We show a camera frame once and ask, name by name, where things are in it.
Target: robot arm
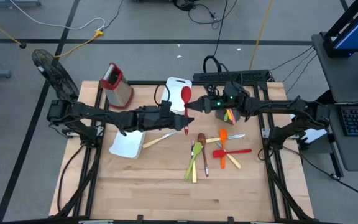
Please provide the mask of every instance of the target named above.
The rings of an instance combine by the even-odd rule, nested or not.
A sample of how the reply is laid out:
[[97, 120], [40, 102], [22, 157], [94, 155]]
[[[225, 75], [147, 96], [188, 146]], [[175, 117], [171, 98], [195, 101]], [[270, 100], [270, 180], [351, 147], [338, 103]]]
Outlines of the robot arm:
[[208, 95], [201, 96], [194, 102], [187, 103], [186, 108], [210, 113], [212, 110], [236, 109], [246, 121], [251, 116], [262, 113], [294, 114], [296, 120], [284, 127], [274, 127], [268, 136], [268, 145], [274, 149], [281, 149], [284, 141], [307, 129], [324, 129], [329, 126], [329, 108], [317, 102], [307, 102], [300, 99], [286, 101], [264, 101], [250, 97], [249, 93], [238, 83], [227, 82], [223, 94], [208, 91]]
[[80, 135], [83, 143], [93, 145], [96, 142], [98, 130], [83, 124], [80, 120], [89, 118], [117, 126], [121, 134], [125, 132], [148, 131], [155, 129], [182, 130], [194, 118], [187, 118], [170, 111], [171, 102], [162, 101], [161, 107], [143, 106], [136, 110], [113, 112], [88, 106], [84, 103], [70, 103], [65, 100], [53, 100], [50, 105], [47, 120], [50, 125], [64, 124], [71, 131]]

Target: red box grater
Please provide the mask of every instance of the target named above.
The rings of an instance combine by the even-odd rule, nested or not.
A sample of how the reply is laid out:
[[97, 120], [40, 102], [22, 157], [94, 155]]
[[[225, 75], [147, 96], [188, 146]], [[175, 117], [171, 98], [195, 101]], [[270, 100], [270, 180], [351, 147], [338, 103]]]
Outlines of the red box grater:
[[100, 82], [110, 106], [117, 109], [128, 107], [134, 96], [134, 89], [128, 84], [121, 69], [115, 63], [110, 63]]

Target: fan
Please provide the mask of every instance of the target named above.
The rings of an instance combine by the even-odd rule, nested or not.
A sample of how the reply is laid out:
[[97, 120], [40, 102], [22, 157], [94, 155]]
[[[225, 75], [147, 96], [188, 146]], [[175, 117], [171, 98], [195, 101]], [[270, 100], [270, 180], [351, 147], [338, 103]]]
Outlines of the fan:
[[46, 50], [37, 49], [31, 58], [38, 70], [55, 91], [57, 98], [75, 102], [78, 99], [78, 88], [63, 66]]

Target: wooden table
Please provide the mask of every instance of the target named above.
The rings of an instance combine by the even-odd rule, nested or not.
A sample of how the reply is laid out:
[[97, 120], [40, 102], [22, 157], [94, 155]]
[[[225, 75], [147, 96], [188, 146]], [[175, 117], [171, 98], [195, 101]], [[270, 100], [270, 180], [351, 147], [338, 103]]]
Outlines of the wooden table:
[[[97, 86], [98, 82], [83, 82], [78, 101], [93, 106]], [[134, 88], [135, 96], [129, 110], [154, 104], [155, 86], [136, 85]], [[252, 95], [252, 87], [247, 89]], [[161, 98], [162, 90], [163, 88], [160, 88], [158, 91], [157, 99]], [[272, 100], [286, 100], [282, 83], [269, 83], [268, 92]], [[193, 86], [191, 100], [204, 94], [202, 86]], [[246, 123], [242, 119], [235, 126], [231, 126], [217, 120], [214, 113], [203, 114], [190, 110], [189, 116], [195, 118], [189, 126], [189, 135], [185, 136], [183, 131], [176, 133], [148, 149], [143, 149], [136, 160], [110, 154], [109, 148], [113, 144], [117, 129], [113, 125], [107, 125], [94, 192], [92, 219], [134, 220], [138, 214], [143, 214], [145, 220], [224, 221], [228, 216], [233, 216], [237, 221], [274, 220], [265, 163], [257, 158], [257, 153], [262, 148], [257, 117], [252, 117]], [[276, 126], [284, 126], [291, 121], [290, 115], [287, 114], [274, 114], [273, 118]], [[226, 168], [221, 170], [219, 159], [212, 158], [212, 150], [218, 147], [215, 143], [209, 143], [206, 145], [209, 177], [205, 177], [203, 158], [199, 156], [196, 160], [198, 183], [185, 182], [183, 176], [190, 161], [191, 140], [196, 140], [198, 133], [217, 137], [219, 129], [222, 128], [227, 129], [229, 135], [246, 133], [244, 138], [230, 140], [226, 144], [228, 150], [239, 149], [239, 146], [241, 149], [253, 150], [251, 153], [234, 156], [242, 168], [236, 169], [230, 160], [226, 159]], [[170, 131], [148, 131], [145, 142]], [[68, 140], [60, 173], [79, 145], [78, 138]], [[298, 150], [294, 140], [287, 140], [285, 146]], [[78, 186], [84, 151], [73, 159], [65, 173], [62, 206]], [[299, 156], [288, 151], [280, 153], [288, 191], [306, 214], [313, 217]], [[57, 213], [57, 189], [58, 185], [50, 209], [51, 215]], [[88, 191], [85, 190], [80, 214], [85, 210], [87, 194]], [[281, 217], [284, 217], [282, 198], [279, 196], [278, 201]]]

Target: red spoon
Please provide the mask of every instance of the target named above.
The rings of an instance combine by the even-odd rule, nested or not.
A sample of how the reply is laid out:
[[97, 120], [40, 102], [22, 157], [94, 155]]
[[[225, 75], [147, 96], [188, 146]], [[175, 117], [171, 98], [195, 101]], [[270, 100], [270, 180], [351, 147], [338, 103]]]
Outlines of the red spoon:
[[[181, 98], [183, 100], [183, 102], [188, 103], [190, 101], [191, 98], [191, 88], [188, 86], [183, 87], [183, 89], [181, 89]], [[188, 117], [187, 115], [187, 108], [185, 108], [185, 117]], [[189, 133], [189, 126], [185, 126], [185, 134], [187, 135]]]
[[242, 149], [237, 151], [223, 151], [222, 149], [218, 149], [212, 152], [212, 157], [214, 158], [222, 158], [226, 154], [235, 154], [235, 153], [248, 153], [252, 152], [252, 149]]

